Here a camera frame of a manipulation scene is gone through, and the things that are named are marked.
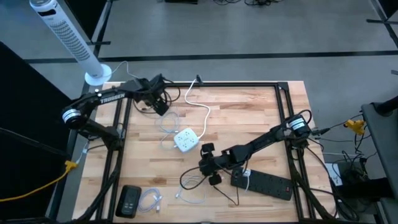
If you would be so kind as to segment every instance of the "black power strip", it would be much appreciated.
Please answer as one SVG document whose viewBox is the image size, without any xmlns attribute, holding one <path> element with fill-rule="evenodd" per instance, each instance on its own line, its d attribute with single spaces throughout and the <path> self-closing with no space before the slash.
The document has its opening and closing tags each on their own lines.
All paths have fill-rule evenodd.
<svg viewBox="0 0 398 224">
<path fill-rule="evenodd" d="M 246 189 L 248 178 L 242 176 L 243 168 L 239 167 L 232 171 L 231 185 Z M 249 188 L 253 192 L 273 196 L 283 200 L 292 198 L 292 181 L 275 175 L 251 170 L 249 176 Z"/>
</svg>

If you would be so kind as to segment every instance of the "wooden table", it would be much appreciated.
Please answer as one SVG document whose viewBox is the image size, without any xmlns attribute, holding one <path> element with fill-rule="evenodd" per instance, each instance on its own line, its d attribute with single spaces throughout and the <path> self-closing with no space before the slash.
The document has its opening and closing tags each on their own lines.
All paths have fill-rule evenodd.
<svg viewBox="0 0 398 224">
<path fill-rule="evenodd" d="M 106 83 L 104 88 L 119 83 Z M 290 95 L 295 112 L 310 109 L 303 82 L 289 82 Z M 172 97 L 177 90 L 168 88 Z M 171 111 L 180 114 L 180 128 L 192 128 L 197 135 L 203 131 L 206 108 L 192 106 L 184 102 L 186 88 L 182 88 L 179 100 L 173 103 Z M 246 144 L 271 127 L 280 124 L 275 90 L 270 87 L 203 87 L 194 88 L 188 96 L 191 102 L 203 103 L 211 107 L 205 135 L 200 145 L 213 142 L 215 155 L 235 144 Z M 100 106 L 96 121 L 112 125 L 116 103 Z M 165 133 L 155 125 L 156 114 L 140 114 L 132 109 L 123 157 L 123 168 L 118 194 L 123 185 L 136 185 L 145 191 L 156 187 L 163 195 L 160 213 L 152 210 L 147 213 L 137 211 L 134 219 L 114 217 L 114 222 L 294 222 L 297 213 L 294 197 L 290 201 L 280 200 L 255 192 L 239 189 L 240 206 L 234 206 L 226 197 L 210 187 L 207 181 L 195 190 L 183 191 L 185 198 L 201 199 L 203 191 L 207 199 L 201 204 L 190 204 L 175 198 L 179 187 L 179 177 L 183 171 L 196 167 L 200 160 L 200 145 L 192 151 L 182 154 L 178 149 L 165 150 L 160 147 L 160 139 Z M 90 145 L 100 145 L 101 141 Z M 166 138 L 165 145 L 173 146 L 173 136 Z M 312 143 L 310 148 L 323 159 L 319 145 Z M 106 159 L 106 148 L 90 151 L 87 155 L 83 177 L 73 217 L 79 217 L 100 191 Z M 317 159 L 310 153 L 304 155 L 310 186 L 331 191 L 328 176 Z M 290 179 L 284 143 L 279 142 L 253 155 L 249 161 L 250 169 Z M 236 200 L 236 189 L 229 184 L 229 176 L 221 172 L 224 180 L 219 189 Z M 335 201 L 331 195 L 314 192 L 321 204 L 331 213 L 335 212 Z M 107 195 L 103 216 L 107 216 L 110 193 Z M 305 196 L 301 192 L 301 201 L 308 216 Z"/>
</svg>

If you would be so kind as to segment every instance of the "white tower fan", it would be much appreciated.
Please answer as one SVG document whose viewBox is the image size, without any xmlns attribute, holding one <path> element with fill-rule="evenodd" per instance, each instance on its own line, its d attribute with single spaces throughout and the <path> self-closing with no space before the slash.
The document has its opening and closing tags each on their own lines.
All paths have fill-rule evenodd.
<svg viewBox="0 0 398 224">
<path fill-rule="evenodd" d="M 29 2 L 86 71 L 85 80 L 89 85 L 102 85 L 111 78 L 111 68 L 100 64 L 57 0 L 30 0 Z"/>
</svg>

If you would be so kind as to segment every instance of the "gray floor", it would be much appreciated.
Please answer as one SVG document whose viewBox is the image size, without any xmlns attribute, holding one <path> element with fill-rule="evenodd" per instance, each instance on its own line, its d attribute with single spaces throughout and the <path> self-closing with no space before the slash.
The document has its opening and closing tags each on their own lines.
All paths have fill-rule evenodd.
<svg viewBox="0 0 398 224">
<path fill-rule="evenodd" d="M 397 50 L 386 28 L 367 24 L 366 19 L 378 16 L 363 0 L 285 0 L 263 8 L 243 2 L 218 6 L 211 0 L 201 0 L 197 6 L 120 0 L 114 3 L 104 36 L 112 44 L 102 47 L 99 56 Z M 8 31 L 1 32 L 0 39 L 22 58 L 70 57 L 27 0 L 0 1 L 0 20 L 0 29 Z M 196 74 L 204 80 L 303 80 L 315 122 L 324 128 L 358 114 L 364 103 L 398 95 L 398 77 L 390 74 L 398 69 L 397 60 L 398 56 L 185 60 L 130 62 L 130 69 L 140 77 L 163 73 L 183 81 Z M 117 64 L 108 63 L 112 68 Z M 84 80 L 78 64 L 32 66 L 71 98 L 80 95 Z M 112 81 L 128 79 L 125 66 L 112 77 Z M 340 127 L 325 137 L 353 139 L 353 133 Z M 354 153 L 353 143 L 322 143 L 325 152 Z M 375 151 L 371 139 L 361 148 L 367 155 Z M 325 155 L 325 159 L 341 157 Z M 378 157 L 369 160 L 367 169 L 372 178 L 384 176 Z M 68 177 L 71 187 L 65 197 L 69 201 L 62 205 L 62 220 L 68 220 L 73 210 L 79 173 Z"/>
</svg>

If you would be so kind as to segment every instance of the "white usb cable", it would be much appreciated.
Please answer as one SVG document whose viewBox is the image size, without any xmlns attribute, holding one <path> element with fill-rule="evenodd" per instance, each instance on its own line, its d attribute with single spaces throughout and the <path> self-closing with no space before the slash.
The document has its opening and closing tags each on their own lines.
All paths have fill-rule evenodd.
<svg viewBox="0 0 398 224">
<path fill-rule="evenodd" d="M 165 118 L 168 118 L 170 115 L 171 115 L 171 119 L 174 121 L 174 126 L 173 126 L 173 128 L 171 128 L 171 129 L 167 129 L 167 128 L 164 126 L 163 121 L 164 121 Z M 170 134 L 173 134 L 173 133 L 174 133 L 174 134 L 177 134 L 177 133 L 178 133 L 178 128 L 180 127 L 180 115 L 178 114 L 178 109 L 177 109 L 177 112 L 173 112 L 173 111 L 172 111 L 172 112 L 168 112 L 168 113 L 166 113 L 165 115 L 163 115 L 163 116 L 157 118 L 157 119 L 155 120 L 155 124 L 156 124 L 156 125 L 159 125 L 160 130 L 166 133 L 166 135 L 160 140 L 160 146 L 161 146 L 161 148 L 166 149 L 166 150 L 174 149 L 175 146 L 172 146 L 172 147 L 165 147 L 165 146 L 163 145 L 163 141 L 164 141 L 164 139 L 165 139 L 167 136 L 169 136 Z"/>
<path fill-rule="evenodd" d="M 246 184 L 246 189 L 244 190 L 245 192 L 248 191 L 249 185 L 250 185 L 250 174 L 251 174 L 251 170 L 246 169 L 246 171 L 244 171 L 243 176 L 248 178 L 248 183 Z"/>
<path fill-rule="evenodd" d="M 193 175 L 193 176 L 191 176 L 191 177 L 189 177 L 187 180 L 185 180 L 183 183 L 182 183 L 182 185 L 185 187 L 189 182 L 194 182 L 194 183 L 196 183 L 196 184 L 199 184 L 200 183 L 200 181 L 202 180 L 202 176 L 199 176 L 199 175 Z M 183 200 L 184 202 L 188 202 L 188 203 L 203 203 L 203 202 L 205 202 L 205 200 L 206 200 L 206 190 L 205 190 L 205 193 L 204 193 L 204 195 L 203 195 L 203 199 L 201 199 L 201 200 L 187 200 L 187 199 L 185 199 L 185 198 L 183 198 L 182 197 L 182 187 L 180 186 L 179 188 L 178 188 L 178 191 L 177 191 L 177 193 L 175 194 L 175 198 L 180 198 L 181 200 Z"/>
<path fill-rule="evenodd" d="M 198 137 L 198 139 L 200 139 L 203 135 L 205 135 L 205 132 L 206 132 L 206 124 L 207 124 L 207 118 L 209 117 L 209 114 L 210 114 L 211 109 L 210 109 L 209 106 L 201 105 L 201 104 L 199 104 L 199 103 L 191 103 L 191 102 L 189 102 L 189 101 L 187 100 L 187 95 L 188 95 L 188 93 L 191 91 L 192 86 L 193 86 L 193 84 L 194 84 L 196 81 L 197 81 L 197 79 L 194 79 L 194 81 L 192 81 L 191 86 L 189 87 L 188 91 L 185 93 L 185 102 L 187 102 L 189 105 L 202 106 L 202 107 L 205 107 L 205 108 L 208 109 L 208 112 L 207 112 L 206 117 L 205 117 L 205 128 L 203 129 L 202 134 Z"/>
<path fill-rule="evenodd" d="M 153 198 L 155 199 L 155 202 L 152 203 L 151 205 L 149 205 L 148 207 L 143 207 L 142 206 L 142 201 L 144 200 L 144 198 L 150 194 L 150 193 L 154 193 Z M 138 210 L 140 212 L 149 212 L 151 211 L 153 208 L 156 207 L 156 212 L 160 211 L 160 200 L 163 198 L 163 196 L 160 195 L 160 192 L 158 189 L 156 188 L 151 188 L 146 190 L 144 193 L 141 194 L 141 197 L 139 199 L 139 203 L 138 203 Z"/>
</svg>

